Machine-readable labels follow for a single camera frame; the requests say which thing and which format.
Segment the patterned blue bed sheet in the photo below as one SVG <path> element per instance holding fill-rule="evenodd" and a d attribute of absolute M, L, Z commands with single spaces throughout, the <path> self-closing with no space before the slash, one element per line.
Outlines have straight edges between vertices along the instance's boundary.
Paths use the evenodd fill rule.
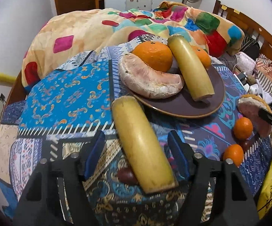
<path fill-rule="evenodd" d="M 65 159 L 79 152 L 86 138 L 103 130 L 106 144 L 96 171 L 84 182 L 90 205 L 100 225 L 173 225 L 188 192 L 188 186 L 146 195 L 139 185 L 125 185 L 117 175 L 127 160 L 116 136 L 110 110 L 111 102 L 129 95 L 118 76 L 118 62 L 142 42 L 167 40 L 144 34 L 127 43 L 105 47 L 100 54 L 77 54 L 52 71 L 31 90 L 26 101 L 6 107 L 0 126 L 0 189 L 9 206 L 2 206 L 8 220 L 15 210 L 27 181 L 41 158 Z M 213 68 L 225 86 L 220 109 L 197 120 L 164 115 L 144 108 L 160 146 L 165 151 L 174 174 L 179 174 L 167 146 L 167 134 L 176 130 L 195 152 L 211 160 L 220 160 L 224 150 L 236 143 L 232 128 L 242 117 L 238 99 L 244 87 L 232 72 L 212 57 Z M 255 139 L 245 151 L 240 172 L 254 195 L 260 189 L 272 157 L 269 137 Z"/>

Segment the dark brown round plate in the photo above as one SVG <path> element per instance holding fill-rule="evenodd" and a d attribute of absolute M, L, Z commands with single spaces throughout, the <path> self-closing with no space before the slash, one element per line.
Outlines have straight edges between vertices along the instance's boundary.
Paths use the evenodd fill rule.
<path fill-rule="evenodd" d="M 208 70 L 208 76 L 213 84 L 215 94 L 198 102 L 192 99 L 186 87 L 178 94 L 165 99 L 149 99 L 130 89 L 127 91 L 145 106 L 158 112 L 181 118 L 203 118 L 219 110 L 224 102 L 226 92 L 224 81 L 214 66 Z"/>

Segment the peeled pomelo segment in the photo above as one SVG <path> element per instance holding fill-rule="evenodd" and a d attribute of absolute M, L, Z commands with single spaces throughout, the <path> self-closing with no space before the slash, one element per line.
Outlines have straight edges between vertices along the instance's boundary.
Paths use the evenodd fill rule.
<path fill-rule="evenodd" d="M 146 98 L 168 98 L 178 94 L 184 86 L 181 75 L 154 70 L 132 53 L 121 57 L 118 71 L 126 87 Z"/>

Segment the pomelo piece with rind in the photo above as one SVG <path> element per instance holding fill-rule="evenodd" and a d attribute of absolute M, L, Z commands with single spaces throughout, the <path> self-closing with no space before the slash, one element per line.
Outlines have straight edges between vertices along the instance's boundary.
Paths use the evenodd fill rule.
<path fill-rule="evenodd" d="M 263 138 L 271 133 L 271 125 L 259 117 L 258 112 L 264 109 L 272 114 L 270 106 L 259 96 L 253 94 L 244 94 L 238 99 L 238 110 L 248 119 Z"/>

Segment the large orange on plate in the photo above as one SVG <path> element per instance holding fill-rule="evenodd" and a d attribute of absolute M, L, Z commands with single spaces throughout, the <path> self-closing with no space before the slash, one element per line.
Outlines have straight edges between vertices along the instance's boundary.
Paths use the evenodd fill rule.
<path fill-rule="evenodd" d="M 142 42 L 134 48 L 132 53 L 154 70 L 167 73 L 172 66 L 172 52 L 167 45 L 161 42 Z"/>

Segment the colourful patchwork quilt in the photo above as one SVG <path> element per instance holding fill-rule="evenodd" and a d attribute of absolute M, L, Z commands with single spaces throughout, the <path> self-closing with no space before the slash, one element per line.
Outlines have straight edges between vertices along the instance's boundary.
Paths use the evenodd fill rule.
<path fill-rule="evenodd" d="M 168 38 L 182 35 L 213 57 L 238 53 L 244 32 L 219 15 L 164 1 L 153 11 L 112 8 L 73 11 L 52 17 L 33 39 L 22 62 L 26 91 L 73 56 L 99 53 L 104 47 L 131 41 L 142 34 Z"/>

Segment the dark red jujube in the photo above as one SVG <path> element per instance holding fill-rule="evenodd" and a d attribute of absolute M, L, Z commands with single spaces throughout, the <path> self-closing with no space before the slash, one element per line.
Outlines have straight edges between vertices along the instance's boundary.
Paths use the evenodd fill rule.
<path fill-rule="evenodd" d="M 124 167 L 118 170 L 117 177 L 121 183 L 127 184 L 127 185 L 137 185 L 138 180 L 133 173 L 133 170 L 131 167 Z"/>

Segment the white bedside cabinet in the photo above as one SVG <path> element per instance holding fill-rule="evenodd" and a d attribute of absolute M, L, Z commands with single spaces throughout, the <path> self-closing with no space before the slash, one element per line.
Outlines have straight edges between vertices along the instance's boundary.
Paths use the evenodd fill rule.
<path fill-rule="evenodd" d="M 138 9 L 151 11 L 153 0 L 125 0 L 125 10 Z"/>

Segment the wooden headboard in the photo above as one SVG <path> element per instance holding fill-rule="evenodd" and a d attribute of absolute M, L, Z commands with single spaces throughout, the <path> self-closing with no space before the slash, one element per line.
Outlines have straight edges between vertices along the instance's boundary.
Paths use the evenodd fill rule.
<path fill-rule="evenodd" d="M 257 38 L 260 44 L 260 53 L 272 60 L 272 35 L 260 24 L 240 11 L 227 7 L 222 4 L 220 0 L 215 1 L 213 13 L 233 22 L 240 27 L 246 35 Z"/>

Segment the small orange on sheet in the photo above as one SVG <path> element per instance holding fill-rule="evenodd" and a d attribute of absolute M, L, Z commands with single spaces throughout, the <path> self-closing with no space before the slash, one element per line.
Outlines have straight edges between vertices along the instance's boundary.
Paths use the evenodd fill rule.
<path fill-rule="evenodd" d="M 232 131 L 236 139 L 246 140 L 253 132 L 253 124 L 250 119 L 241 117 L 235 122 Z"/>

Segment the white patterned pillow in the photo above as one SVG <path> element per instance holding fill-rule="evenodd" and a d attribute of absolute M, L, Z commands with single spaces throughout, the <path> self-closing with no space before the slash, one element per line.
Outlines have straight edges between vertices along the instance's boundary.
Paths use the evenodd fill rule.
<path fill-rule="evenodd" d="M 252 75 L 256 62 L 244 52 L 238 52 L 236 54 L 236 66 L 247 75 Z"/>

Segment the yellow sugarcane piece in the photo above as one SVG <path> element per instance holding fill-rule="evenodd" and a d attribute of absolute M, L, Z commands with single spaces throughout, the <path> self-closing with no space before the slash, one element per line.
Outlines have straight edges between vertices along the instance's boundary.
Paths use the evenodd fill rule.
<path fill-rule="evenodd" d="M 144 192 L 177 187 L 170 163 L 138 101 L 122 96 L 113 101 L 111 109 L 121 145 Z"/>
<path fill-rule="evenodd" d="M 168 38 L 167 44 L 192 99 L 197 102 L 212 97 L 215 91 L 210 77 L 188 41 L 181 35 L 172 35 Z"/>

